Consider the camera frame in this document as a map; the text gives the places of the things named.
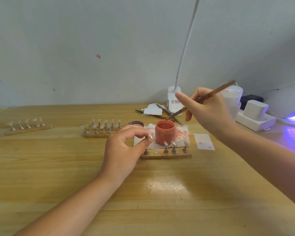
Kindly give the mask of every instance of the pink jar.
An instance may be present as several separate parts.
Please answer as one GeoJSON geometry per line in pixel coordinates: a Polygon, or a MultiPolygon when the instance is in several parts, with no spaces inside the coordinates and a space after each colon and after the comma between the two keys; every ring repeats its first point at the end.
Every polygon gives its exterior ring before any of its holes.
{"type": "Polygon", "coordinates": [[[164,141],[171,144],[175,141],[176,128],[172,121],[160,120],[155,126],[155,142],[161,146],[164,146],[164,141]]]}

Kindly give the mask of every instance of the person's left hand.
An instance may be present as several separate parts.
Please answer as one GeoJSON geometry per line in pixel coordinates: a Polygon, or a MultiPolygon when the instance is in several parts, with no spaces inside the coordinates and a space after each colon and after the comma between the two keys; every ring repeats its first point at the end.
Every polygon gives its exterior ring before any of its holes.
{"type": "Polygon", "coordinates": [[[121,184],[134,169],[140,155],[151,144],[147,138],[148,134],[153,135],[141,126],[127,125],[116,134],[111,135],[106,141],[104,161],[99,174],[121,184]],[[128,147],[125,141],[134,136],[145,137],[145,139],[134,147],[128,147]]]}

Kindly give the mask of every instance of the wooden table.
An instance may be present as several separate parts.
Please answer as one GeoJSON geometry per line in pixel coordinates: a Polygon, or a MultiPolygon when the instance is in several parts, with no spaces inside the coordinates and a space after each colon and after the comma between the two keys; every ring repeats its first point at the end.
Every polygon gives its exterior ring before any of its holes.
{"type": "MultiPolygon", "coordinates": [[[[155,124],[157,119],[134,112],[145,106],[29,106],[0,112],[1,136],[10,120],[42,117],[54,124],[0,141],[0,235],[24,227],[98,173],[106,138],[82,138],[79,126],[93,117],[155,124]]],[[[295,236],[295,205],[212,135],[215,151],[197,150],[192,134],[207,131],[194,120],[188,126],[193,157],[139,160],[84,235],[295,236]]],[[[274,129],[260,134],[295,149],[282,125],[274,129]]]]}

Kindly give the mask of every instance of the hand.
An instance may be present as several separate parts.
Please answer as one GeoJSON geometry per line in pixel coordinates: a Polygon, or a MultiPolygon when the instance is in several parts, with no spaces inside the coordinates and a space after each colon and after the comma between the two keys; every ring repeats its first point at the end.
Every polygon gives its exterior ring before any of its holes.
{"type": "Polygon", "coordinates": [[[99,174],[120,185],[134,169],[140,155],[151,144],[147,138],[148,134],[154,133],[142,126],[127,125],[118,133],[111,135],[106,141],[104,161],[99,174]],[[146,138],[136,146],[128,147],[125,141],[134,136],[146,138]]]}
{"type": "Polygon", "coordinates": [[[205,100],[203,104],[195,101],[211,91],[211,89],[199,87],[190,98],[181,92],[177,92],[175,95],[188,108],[188,111],[186,111],[187,122],[194,115],[202,127],[215,137],[219,137],[222,133],[236,128],[236,124],[228,113],[222,94],[217,93],[205,100]]]}

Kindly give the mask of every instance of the forearm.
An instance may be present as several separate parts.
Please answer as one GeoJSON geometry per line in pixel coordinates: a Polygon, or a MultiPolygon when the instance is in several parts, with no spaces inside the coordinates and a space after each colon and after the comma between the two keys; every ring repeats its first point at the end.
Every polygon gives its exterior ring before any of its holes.
{"type": "Polygon", "coordinates": [[[80,235],[118,187],[118,183],[96,177],[16,235],[80,235]]]}
{"type": "Polygon", "coordinates": [[[218,139],[295,203],[294,152],[240,128],[218,139]]]}

